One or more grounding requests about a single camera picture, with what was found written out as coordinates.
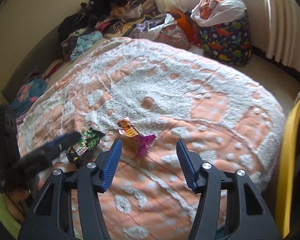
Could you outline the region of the person's left hand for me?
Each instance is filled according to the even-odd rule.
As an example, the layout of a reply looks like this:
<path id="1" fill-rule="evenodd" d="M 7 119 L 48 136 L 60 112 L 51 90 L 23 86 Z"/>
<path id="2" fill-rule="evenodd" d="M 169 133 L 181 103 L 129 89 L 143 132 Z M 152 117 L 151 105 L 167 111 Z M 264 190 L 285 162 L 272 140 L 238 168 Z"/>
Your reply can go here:
<path id="1" fill-rule="evenodd" d="M 12 217 L 22 224 L 29 210 L 26 200 L 31 196 L 31 192 L 25 189 L 14 189 L 6 193 L 6 205 Z"/>

